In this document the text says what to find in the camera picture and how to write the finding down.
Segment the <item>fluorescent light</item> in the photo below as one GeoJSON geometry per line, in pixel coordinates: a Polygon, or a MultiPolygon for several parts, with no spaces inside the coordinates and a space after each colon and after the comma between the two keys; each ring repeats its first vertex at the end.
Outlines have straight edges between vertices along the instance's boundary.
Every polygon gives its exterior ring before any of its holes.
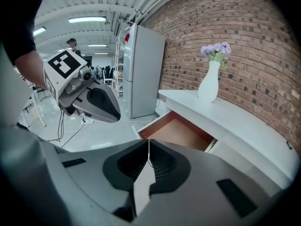
{"type": "Polygon", "coordinates": [[[106,44],[89,44],[88,47],[107,47],[106,44]]]}
{"type": "Polygon", "coordinates": [[[41,27],[41,28],[39,28],[38,30],[34,31],[34,32],[33,32],[33,35],[36,36],[36,35],[38,35],[39,33],[45,32],[45,31],[46,31],[46,28],[45,28],[45,27],[41,27]]]}
{"type": "Polygon", "coordinates": [[[90,16],[90,17],[74,17],[69,18],[69,23],[78,23],[78,22],[105,22],[106,17],[102,16],[90,16]]]}

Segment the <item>metal rack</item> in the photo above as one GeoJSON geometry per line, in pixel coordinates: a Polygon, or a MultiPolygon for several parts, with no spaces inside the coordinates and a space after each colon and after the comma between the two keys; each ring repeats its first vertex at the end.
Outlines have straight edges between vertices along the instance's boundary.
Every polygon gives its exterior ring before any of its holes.
{"type": "Polygon", "coordinates": [[[124,44],[120,40],[120,34],[116,43],[116,49],[114,53],[114,80],[115,80],[115,89],[117,92],[117,97],[123,95],[123,59],[119,59],[119,51],[124,51],[124,44]]]}

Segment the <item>white floor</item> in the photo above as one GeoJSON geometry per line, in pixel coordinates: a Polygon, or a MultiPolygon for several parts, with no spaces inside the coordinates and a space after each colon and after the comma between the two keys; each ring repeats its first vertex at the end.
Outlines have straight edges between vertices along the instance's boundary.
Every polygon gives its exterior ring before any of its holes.
{"type": "MultiPolygon", "coordinates": [[[[45,99],[43,93],[40,93],[39,96],[42,101],[40,102],[37,98],[38,108],[42,114],[42,119],[46,124],[46,127],[43,127],[40,123],[40,120],[34,111],[35,109],[30,107],[28,108],[29,114],[26,110],[24,111],[29,124],[29,130],[45,140],[55,139],[57,138],[57,129],[61,114],[60,108],[52,97],[45,99]]],[[[125,114],[122,96],[117,98],[117,100],[121,112],[120,121],[116,123],[93,122],[93,124],[85,124],[83,129],[64,146],[64,149],[71,152],[79,152],[136,140],[137,137],[134,134],[132,125],[134,125],[136,129],[140,129],[151,122],[154,119],[154,115],[144,116],[137,119],[129,119],[125,114]]],[[[52,143],[58,146],[63,146],[63,144],[81,128],[81,121],[82,118],[79,116],[65,115],[63,138],[60,142],[54,141],[52,143]]]]}

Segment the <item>drawer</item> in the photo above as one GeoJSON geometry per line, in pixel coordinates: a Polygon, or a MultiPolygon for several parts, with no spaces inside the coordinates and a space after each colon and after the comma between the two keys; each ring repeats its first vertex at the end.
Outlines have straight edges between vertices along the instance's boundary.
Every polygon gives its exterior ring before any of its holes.
{"type": "Polygon", "coordinates": [[[137,133],[142,139],[166,141],[200,151],[206,151],[215,141],[213,136],[174,111],[158,117],[137,133]]]}

